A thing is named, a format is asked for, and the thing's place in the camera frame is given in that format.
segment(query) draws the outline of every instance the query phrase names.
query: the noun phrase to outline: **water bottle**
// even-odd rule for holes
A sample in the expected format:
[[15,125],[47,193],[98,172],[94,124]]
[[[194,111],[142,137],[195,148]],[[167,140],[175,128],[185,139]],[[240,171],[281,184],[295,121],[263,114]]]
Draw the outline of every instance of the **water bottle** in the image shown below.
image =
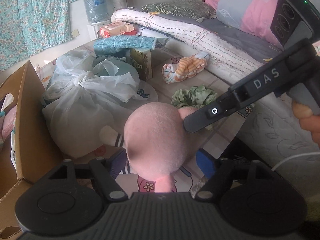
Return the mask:
[[84,0],[84,5],[89,23],[97,23],[108,19],[105,0]]

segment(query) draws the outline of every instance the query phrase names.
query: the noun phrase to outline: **camera lens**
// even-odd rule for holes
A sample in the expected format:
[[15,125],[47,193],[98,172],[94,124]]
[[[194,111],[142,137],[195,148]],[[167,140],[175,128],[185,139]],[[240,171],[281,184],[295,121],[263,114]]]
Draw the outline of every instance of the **camera lens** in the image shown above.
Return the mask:
[[278,16],[278,22],[280,24],[280,26],[286,31],[288,32],[290,30],[290,24],[288,22],[288,20],[283,16],[283,15],[279,15]]
[[285,15],[287,15],[287,17],[289,17],[292,20],[294,19],[294,11],[289,4],[284,3],[282,5],[282,9],[283,9]]
[[283,32],[281,31],[281,29],[278,26],[276,26],[275,30],[276,30],[278,37],[283,39],[284,36],[283,36]]

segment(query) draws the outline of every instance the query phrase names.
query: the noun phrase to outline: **plush toy head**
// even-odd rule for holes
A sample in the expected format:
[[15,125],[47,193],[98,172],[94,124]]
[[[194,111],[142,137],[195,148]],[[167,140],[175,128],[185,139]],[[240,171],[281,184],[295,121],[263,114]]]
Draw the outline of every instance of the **plush toy head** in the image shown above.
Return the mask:
[[193,107],[148,103],[135,110],[124,126],[130,166],[142,178],[156,182],[155,192],[172,190],[172,173],[190,154],[183,120],[195,111]]

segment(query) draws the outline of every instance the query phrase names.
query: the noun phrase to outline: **wall outlet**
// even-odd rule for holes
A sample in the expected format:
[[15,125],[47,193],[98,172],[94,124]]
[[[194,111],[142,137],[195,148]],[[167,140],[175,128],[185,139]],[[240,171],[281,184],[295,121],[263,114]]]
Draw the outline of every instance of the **wall outlet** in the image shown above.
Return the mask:
[[78,30],[74,30],[72,33],[72,37],[76,37],[76,36],[79,36],[79,31]]

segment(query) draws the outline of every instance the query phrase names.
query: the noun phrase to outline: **white cable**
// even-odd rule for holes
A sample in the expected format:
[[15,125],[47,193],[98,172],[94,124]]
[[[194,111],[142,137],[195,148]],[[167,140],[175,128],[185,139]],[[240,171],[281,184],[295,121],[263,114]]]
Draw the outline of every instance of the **white cable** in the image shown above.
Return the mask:
[[298,157],[301,157],[301,156],[309,156],[309,155],[320,155],[320,152],[301,153],[301,154],[290,156],[290,157],[285,158],[282,161],[278,162],[271,170],[275,171],[281,164],[285,163],[288,160],[291,160],[291,159],[294,159],[294,158],[298,158]]

